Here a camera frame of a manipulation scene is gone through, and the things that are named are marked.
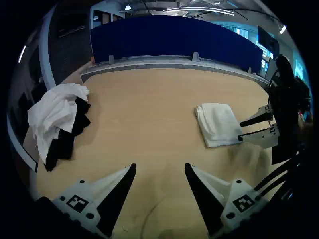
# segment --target white cloth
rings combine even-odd
[[[58,139],[60,129],[72,131],[77,106],[76,97],[87,101],[89,90],[79,84],[60,84],[47,91],[42,99],[28,110],[28,122],[37,139],[39,155],[47,158],[51,142]]]
[[[207,147],[241,143],[242,129],[229,105],[204,103],[195,113]]]

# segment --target window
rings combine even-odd
[[[113,14],[113,21],[117,21],[117,20],[121,20],[121,19],[123,19],[123,18],[118,16],[118,15]]]
[[[303,80],[303,67],[298,60],[296,60],[295,77],[296,76]]]
[[[246,39],[248,39],[248,31],[247,30],[243,30],[240,28],[234,28],[234,32],[236,32],[238,35],[241,35],[242,37],[245,37]]]
[[[271,59],[274,58],[274,55],[270,51],[268,51],[265,47],[263,47],[262,45],[259,44],[258,35],[257,35],[257,39],[256,39],[256,46],[258,46],[260,49],[263,50],[263,52],[262,52],[263,57],[270,57]],[[266,63],[265,60],[262,60],[262,68],[264,68],[264,70],[267,71],[268,63]]]
[[[94,12],[93,12],[93,28],[107,24],[109,22],[111,22],[111,14],[110,13],[94,10]]]

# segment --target ceiling light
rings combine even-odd
[[[183,8],[171,8],[163,10],[163,12],[177,12],[177,11],[207,11],[207,12],[219,12],[223,14],[228,14],[234,16],[234,13],[228,10],[223,10],[219,8],[204,8],[204,7],[183,7]]]
[[[26,49],[26,46],[23,47],[23,49],[22,49],[22,51],[21,51],[21,53],[20,53],[18,63],[20,63],[21,58],[22,58],[22,55],[23,55],[23,52],[24,52],[25,49]]]
[[[285,30],[286,30],[286,26],[283,26],[281,31],[280,31],[280,34],[282,34]]]

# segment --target wall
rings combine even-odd
[[[93,5],[90,9],[90,29],[93,28],[93,12],[94,10],[99,10],[102,12],[108,12],[111,13],[111,21],[113,21],[113,14],[116,14],[120,17],[125,18],[124,13],[120,13],[121,5],[118,2],[112,1],[112,2],[99,2],[95,5]]]
[[[59,18],[67,14],[86,14],[85,29],[58,38]],[[51,69],[56,84],[60,84],[79,67],[90,61],[92,56],[89,27],[90,6],[70,8],[58,5],[52,16],[48,50]]]

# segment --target black cable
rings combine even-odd
[[[222,9],[222,8],[221,8],[221,10],[233,10],[233,11],[234,11],[233,8],[227,8],[227,9]],[[270,14],[268,14],[268,13],[262,12],[262,11],[258,11],[258,10],[254,10],[254,9],[248,9],[248,8],[236,8],[236,11],[238,11],[238,10],[258,12],[258,13],[260,13],[260,14],[264,14],[264,15],[267,15],[267,16],[273,18],[273,19],[276,19],[277,21],[280,21],[278,18],[276,18],[276,17],[274,17],[274,16],[272,16],[272,15],[270,15]],[[210,13],[210,12],[204,12],[204,13],[195,15],[195,16],[193,16],[192,18],[197,17],[197,16],[200,16],[200,15],[203,15],[203,14],[207,14],[207,13]]]
[[[144,0],[142,0],[142,2],[144,3],[144,6],[145,6],[146,10],[148,11],[148,13],[150,13],[150,10],[148,9],[146,2]]]
[[[248,18],[246,18],[244,15],[240,14],[239,12],[236,12],[236,13],[238,13],[238,14],[241,15],[243,18],[245,18],[247,21],[249,21]]]

